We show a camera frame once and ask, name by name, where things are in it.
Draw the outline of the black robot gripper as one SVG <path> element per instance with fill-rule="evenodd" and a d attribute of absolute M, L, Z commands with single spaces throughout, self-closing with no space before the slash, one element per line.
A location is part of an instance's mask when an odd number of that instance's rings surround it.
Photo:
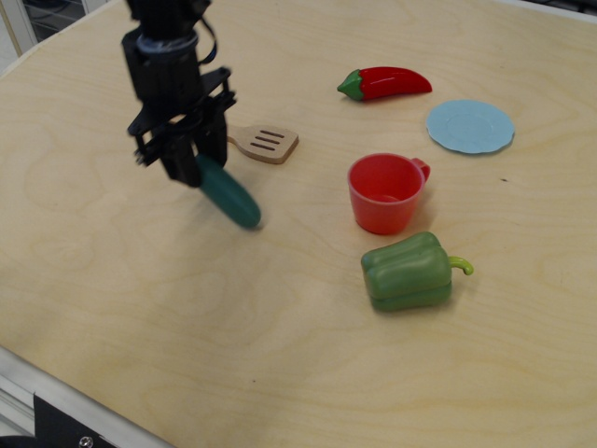
<path fill-rule="evenodd" d="M 191 188 L 201 185 L 192 144 L 199 155 L 225 166 L 225 113 L 236 103 L 235 92 L 229 88 L 230 70 L 220 67 L 202 73 L 197 43 L 194 32 L 155 41 L 133 30 L 122 39 L 133 89 L 142 104 L 128 128 L 137 143 L 137 162 L 148 166 L 160 159 L 172 180 Z"/>

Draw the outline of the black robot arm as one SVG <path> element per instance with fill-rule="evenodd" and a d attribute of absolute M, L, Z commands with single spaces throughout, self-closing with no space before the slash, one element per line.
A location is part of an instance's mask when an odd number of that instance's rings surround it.
<path fill-rule="evenodd" d="M 121 45 L 141 110 L 128 127 L 138 163 L 160 161 L 167 175 L 192 188 L 203 182 L 197 158 L 219 166 L 228 158 L 226 111 L 235 103 L 230 70 L 203 73 L 217 53 L 200 59 L 199 36 L 207 1 L 131 1 L 138 26 Z"/>

